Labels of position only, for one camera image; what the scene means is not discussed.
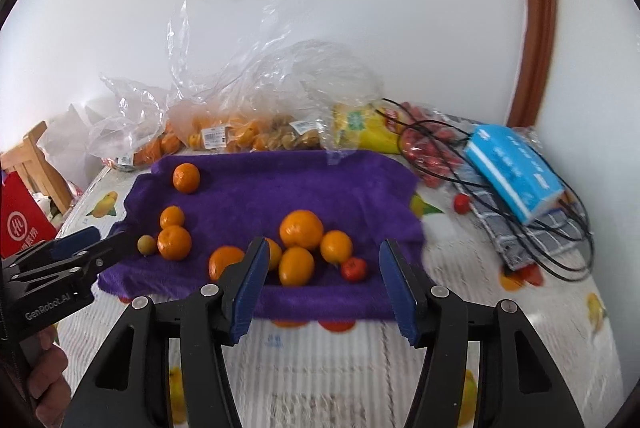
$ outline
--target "black cable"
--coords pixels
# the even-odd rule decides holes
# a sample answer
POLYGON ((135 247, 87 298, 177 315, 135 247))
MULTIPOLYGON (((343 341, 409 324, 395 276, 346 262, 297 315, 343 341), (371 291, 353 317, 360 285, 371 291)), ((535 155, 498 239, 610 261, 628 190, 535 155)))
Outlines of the black cable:
POLYGON ((460 185, 471 198, 473 198, 475 201, 480 203, 486 209, 491 210, 495 214, 500 215, 500 217, 502 217, 505 220, 508 228, 511 231, 511 234, 519 243, 520 247, 530 256, 530 258, 532 258, 533 261, 536 262, 536 264, 542 267, 550 275, 553 275, 559 280, 563 280, 567 282, 582 281, 589 277, 589 275, 591 274, 591 270, 593 269, 593 263, 595 258, 595 248, 593 244, 593 236, 591 234, 590 220, 589 220, 588 213, 586 211, 586 208, 582 200, 580 199, 580 196, 574 191, 574 189, 564 179, 562 179, 562 177, 558 175, 558 173, 552 168, 552 166, 550 166, 548 161, 542 155, 538 154, 542 159, 542 161, 546 163, 549 170, 551 170, 551 172, 555 174, 556 177, 558 177, 558 179, 562 182, 564 187, 570 192, 571 196, 573 196, 575 200, 577 200, 580 208, 583 210, 584 213, 579 214, 573 209, 573 207, 570 204, 564 202, 562 199, 559 199, 558 201, 559 205, 562 211, 564 212, 564 215, 566 216, 566 219, 563 223, 561 223, 558 226, 552 227, 536 219, 531 225, 528 226, 528 228, 529 230, 547 231, 548 233, 558 235, 559 237, 565 240, 575 242, 575 243, 587 241, 589 246, 590 256, 588 261, 586 261, 586 263, 582 267, 569 267, 567 265, 561 264, 561 262, 553 259, 553 257, 551 257, 544 249, 540 248, 540 246, 538 246, 538 240, 535 238, 535 235, 531 235, 530 233, 527 233, 525 231, 521 222, 517 219, 517 217, 513 214, 513 212, 511 212, 511 210, 509 209, 507 204, 503 201, 503 199, 495 192, 491 183, 489 183, 484 178, 484 176, 482 176, 480 173, 477 173, 477 175, 480 177, 482 181, 481 183, 465 181, 460 178, 460 176, 457 173, 457 168, 452 166, 452 164, 449 162, 446 154, 444 154, 444 151, 442 149, 443 147, 447 148, 450 153, 457 156, 464 163, 466 163, 466 159, 462 156, 462 154, 459 153, 459 151, 456 150, 455 147, 460 147, 462 145, 465 145, 466 142, 468 142, 469 138, 471 137, 471 134, 445 121, 439 121, 437 119, 417 119, 419 116, 414 116, 411 110, 407 109, 404 105, 399 104, 388 98, 383 98, 383 101, 388 102, 392 105, 395 105, 399 109, 402 109, 407 114, 407 116, 409 116, 414 121, 413 123, 404 123, 399 119, 395 119, 395 118, 392 118, 391 116, 386 115, 379 109, 375 109, 376 112, 382 115, 385 119, 389 119, 389 121, 392 121, 397 125, 400 125, 401 127, 403 127, 402 131, 400 131, 398 134, 398 150, 402 158, 413 169, 415 169, 420 173, 430 175, 431 177, 435 177, 440 180, 445 180, 445 181, 449 181, 449 182, 460 185), (457 141, 453 141, 450 143, 447 141, 444 141, 437 137, 436 135, 437 132, 434 133, 433 131, 430 130, 430 128, 428 128, 427 125, 429 123, 439 125, 440 126, 439 130, 441 130, 442 127, 448 127, 448 128, 454 129, 462 135, 462 139, 459 139, 457 141), (436 149, 438 153, 438 156, 440 158, 439 161, 441 161, 444 164, 444 166, 447 168, 447 170, 452 175, 452 177, 447 177, 445 175, 441 175, 431 170, 428 170, 427 168, 420 166, 416 161, 414 161, 408 156, 407 152, 403 148, 404 135, 411 130, 418 132, 419 134, 421 134, 423 137, 427 138, 430 141, 430 144, 433 145, 433 147, 436 149), (484 189, 487 193, 491 194, 492 198, 494 199, 494 202, 498 207, 494 207, 493 205, 485 202, 478 195, 476 195, 475 192, 473 192, 473 190, 471 190, 469 187, 473 187, 476 189, 477 188, 484 189), (578 229, 582 231, 582 236, 580 238, 577 238, 577 239, 573 238, 567 235, 566 233, 564 233, 564 231, 561 231, 562 228, 564 228, 569 223, 569 221, 573 221, 578 226, 578 229), (564 277, 563 275, 556 273, 553 269, 551 269, 548 265, 546 265, 545 262, 542 262, 541 256, 542 258, 549 261, 551 264, 559 267, 564 271, 567 271, 569 273, 584 273, 584 274, 580 275, 577 278, 564 277))

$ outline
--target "red paper bag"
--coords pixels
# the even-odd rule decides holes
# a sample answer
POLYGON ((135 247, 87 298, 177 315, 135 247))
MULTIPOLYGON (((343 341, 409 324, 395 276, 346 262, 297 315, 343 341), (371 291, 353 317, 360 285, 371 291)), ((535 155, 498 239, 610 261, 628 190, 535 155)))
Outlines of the red paper bag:
POLYGON ((34 201, 17 172, 2 183, 0 207, 0 256, 14 255, 39 241, 50 241, 56 228, 34 201))

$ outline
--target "wooden chair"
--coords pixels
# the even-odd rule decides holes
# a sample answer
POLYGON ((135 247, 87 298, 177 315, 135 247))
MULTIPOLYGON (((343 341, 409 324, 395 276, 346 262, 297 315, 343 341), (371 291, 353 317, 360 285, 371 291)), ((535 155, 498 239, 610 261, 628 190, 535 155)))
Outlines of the wooden chair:
POLYGON ((53 199, 60 212, 66 212, 71 205, 72 195, 63 177, 44 159, 44 154, 36 146, 41 135, 47 130, 44 121, 38 123, 25 135, 20 145, 0 154, 0 166, 5 172, 17 172, 20 179, 32 193, 41 192, 53 199))

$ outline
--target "purple towel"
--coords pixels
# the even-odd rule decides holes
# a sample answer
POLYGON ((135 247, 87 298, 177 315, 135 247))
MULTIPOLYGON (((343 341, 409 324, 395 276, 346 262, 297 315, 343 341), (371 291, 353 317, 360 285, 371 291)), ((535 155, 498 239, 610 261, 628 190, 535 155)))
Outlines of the purple towel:
POLYGON ((133 298, 158 293, 183 298, 209 282, 209 255, 220 246, 246 249, 258 235, 280 242, 278 227, 289 212, 313 211, 325 231, 342 230, 354 256, 369 264, 362 283, 345 281, 339 269, 315 254, 316 270, 304 287, 282 287, 277 271, 267 275, 254 315, 282 320, 393 319, 378 267, 378 248, 395 238, 409 262, 420 264, 424 235, 409 209, 417 177, 396 161, 359 150, 335 165, 324 151, 281 151, 233 155, 169 156, 140 175, 124 201, 126 227, 157 235, 160 212, 178 205, 193 247, 180 262, 131 253, 100 274, 107 293, 133 298), (180 163, 200 169, 199 189, 184 195, 172 186, 180 163))

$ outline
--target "finger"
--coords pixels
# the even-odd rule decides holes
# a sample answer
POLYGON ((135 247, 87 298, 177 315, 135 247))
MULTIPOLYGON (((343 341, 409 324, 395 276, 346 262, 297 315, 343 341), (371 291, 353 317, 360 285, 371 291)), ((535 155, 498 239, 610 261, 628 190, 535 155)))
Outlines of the finger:
POLYGON ((60 347, 53 345, 44 352, 27 381, 30 394, 36 399, 39 398, 50 384, 58 381, 67 365, 66 354, 60 347))
POLYGON ((46 329, 38 332, 38 338, 40 339, 40 346, 42 347, 42 350, 49 350, 57 337, 58 332, 53 325, 50 325, 46 329))
POLYGON ((71 388, 65 378, 60 376, 42 396, 36 407, 36 417, 47 428, 58 428, 70 402, 71 388))

